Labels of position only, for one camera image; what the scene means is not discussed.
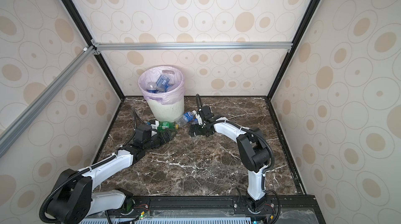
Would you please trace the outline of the Pocari Sweat bottle label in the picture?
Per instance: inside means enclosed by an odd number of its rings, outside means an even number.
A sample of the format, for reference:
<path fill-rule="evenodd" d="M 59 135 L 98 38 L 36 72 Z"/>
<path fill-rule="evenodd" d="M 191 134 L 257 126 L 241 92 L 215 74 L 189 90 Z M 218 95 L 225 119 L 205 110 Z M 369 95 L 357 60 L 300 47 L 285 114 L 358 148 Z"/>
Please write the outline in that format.
<path fill-rule="evenodd" d="M 156 87 L 159 92 L 166 92 L 169 88 L 170 78 L 166 75 L 161 75 L 156 81 Z"/>

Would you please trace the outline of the green bottle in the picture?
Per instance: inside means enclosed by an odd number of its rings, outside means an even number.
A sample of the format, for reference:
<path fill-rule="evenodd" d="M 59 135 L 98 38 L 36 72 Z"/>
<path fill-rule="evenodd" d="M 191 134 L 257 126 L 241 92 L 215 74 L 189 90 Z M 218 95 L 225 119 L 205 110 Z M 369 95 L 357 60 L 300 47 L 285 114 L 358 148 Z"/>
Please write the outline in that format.
<path fill-rule="evenodd" d="M 171 122 L 158 122 L 157 125 L 157 130 L 159 131 L 165 131 L 167 129 L 177 130 L 178 128 L 179 126 L 177 124 Z"/>

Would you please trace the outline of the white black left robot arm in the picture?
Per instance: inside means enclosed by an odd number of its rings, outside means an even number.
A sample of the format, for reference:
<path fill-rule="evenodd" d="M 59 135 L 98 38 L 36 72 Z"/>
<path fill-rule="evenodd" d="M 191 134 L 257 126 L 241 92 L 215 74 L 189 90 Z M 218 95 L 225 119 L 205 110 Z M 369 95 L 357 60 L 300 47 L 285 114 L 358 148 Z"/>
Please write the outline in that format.
<path fill-rule="evenodd" d="M 178 125 L 152 120 L 137 125 L 133 135 L 111 156 L 80 170 L 63 171 L 39 209 L 39 218 L 47 224 L 78 224 L 87 216 L 105 210 L 126 208 L 131 212 L 132 194 L 119 189 L 94 193 L 106 179 L 139 162 L 151 149 L 170 142 Z"/>

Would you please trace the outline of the blue label white cap bottle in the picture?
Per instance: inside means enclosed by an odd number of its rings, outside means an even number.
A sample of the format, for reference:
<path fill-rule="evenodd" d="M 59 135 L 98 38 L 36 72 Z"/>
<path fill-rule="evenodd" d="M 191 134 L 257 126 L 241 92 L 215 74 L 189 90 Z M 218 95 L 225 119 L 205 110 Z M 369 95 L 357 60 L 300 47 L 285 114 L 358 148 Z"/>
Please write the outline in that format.
<path fill-rule="evenodd" d="M 158 88 L 157 88 L 156 82 L 147 83 L 146 91 L 149 93 L 158 93 Z"/>

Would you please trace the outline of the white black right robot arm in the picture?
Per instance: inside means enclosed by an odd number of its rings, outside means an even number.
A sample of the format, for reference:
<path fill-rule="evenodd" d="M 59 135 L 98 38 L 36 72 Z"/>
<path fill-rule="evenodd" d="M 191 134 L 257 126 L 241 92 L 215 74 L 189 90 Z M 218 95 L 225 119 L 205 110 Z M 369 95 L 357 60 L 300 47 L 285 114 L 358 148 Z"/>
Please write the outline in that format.
<path fill-rule="evenodd" d="M 267 190 L 265 174 L 275 165 L 273 150 L 267 143 L 262 131 L 257 127 L 240 126 L 226 117 L 215 115 L 210 106 L 204 105 L 199 94 L 195 96 L 197 111 L 196 124 L 190 127 L 190 136 L 225 135 L 237 143 L 242 164 L 248 170 L 246 198 L 239 195 L 249 211 L 259 214 L 268 206 L 272 213 L 266 217 L 266 224 L 274 224 L 281 214 L 281 204 L 275 190 Z"/>

